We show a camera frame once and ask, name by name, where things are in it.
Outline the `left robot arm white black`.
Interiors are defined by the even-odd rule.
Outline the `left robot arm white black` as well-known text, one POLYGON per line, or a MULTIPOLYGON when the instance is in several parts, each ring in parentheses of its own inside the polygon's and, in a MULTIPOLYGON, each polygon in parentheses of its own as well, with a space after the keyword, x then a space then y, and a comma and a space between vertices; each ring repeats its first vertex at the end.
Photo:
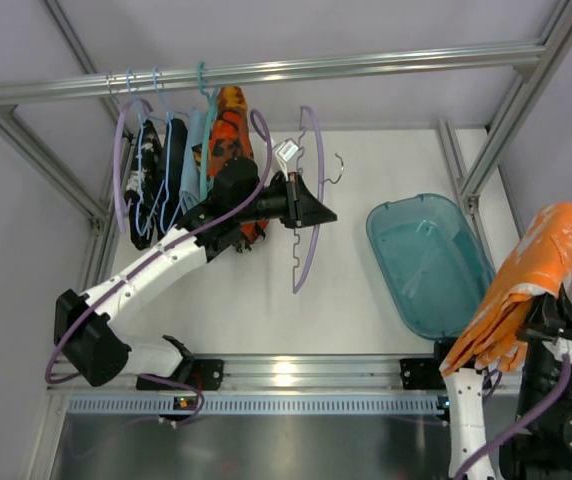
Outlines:
POLYGON ((288 229, 317 227, 337 215, 296 172, 260 173, 245 157, 226 162, 207 199, 192 208, 139 259, 104 282, 62 293, 55 306, 54 343, 92 387, 122 374, 172 386, 191 373, 193 354, 178 339, 133 337, 136 315, 173 283, 243 240, 243 226, 276 219, 288 229))

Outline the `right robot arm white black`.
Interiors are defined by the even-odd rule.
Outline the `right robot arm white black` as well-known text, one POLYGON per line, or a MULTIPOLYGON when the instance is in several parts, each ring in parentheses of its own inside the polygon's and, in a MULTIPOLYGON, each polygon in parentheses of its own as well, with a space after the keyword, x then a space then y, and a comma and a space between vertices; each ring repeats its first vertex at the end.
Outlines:
POLYGON ((538 297, 518 337, 528 344, 515 422, 486 434, 484 374, 466 363, 444 383, 451 479, 572 479, 572 303, 538 297))

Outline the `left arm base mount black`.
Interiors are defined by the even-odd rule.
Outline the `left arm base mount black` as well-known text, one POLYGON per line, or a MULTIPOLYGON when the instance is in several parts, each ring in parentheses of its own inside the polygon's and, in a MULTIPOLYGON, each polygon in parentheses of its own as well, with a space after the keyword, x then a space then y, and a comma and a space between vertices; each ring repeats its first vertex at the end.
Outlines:
POLYGON ((185 385, 200 391, 217 391, 223 381, 225 362, 220 358, 184 358, 173 373, 165 378, 172 385, 139 377, 138 391, 185 390, 185 385))

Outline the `orange tie-dye trousers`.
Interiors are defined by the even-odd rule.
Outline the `orange tie-dye trousers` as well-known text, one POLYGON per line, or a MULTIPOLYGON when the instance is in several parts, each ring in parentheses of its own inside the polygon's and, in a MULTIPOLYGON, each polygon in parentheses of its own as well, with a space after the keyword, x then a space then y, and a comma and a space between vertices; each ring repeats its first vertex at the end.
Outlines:
POLYGON ((517 338, 535 298, 572 281, 572 203, 542 208, 504 260, 472 320, 439 367, 446 378, 469 361, 478 370, 520 367, 528 346, 517 338))

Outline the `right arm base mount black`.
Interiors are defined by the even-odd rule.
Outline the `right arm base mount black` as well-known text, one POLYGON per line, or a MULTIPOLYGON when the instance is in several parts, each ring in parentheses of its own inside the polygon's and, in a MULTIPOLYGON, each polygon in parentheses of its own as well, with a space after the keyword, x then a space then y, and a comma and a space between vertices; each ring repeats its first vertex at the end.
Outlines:
POLYGON ((400 378, 404 390, 444 390, 439 363, 432 357, 402 358, 399 360, 400 378))

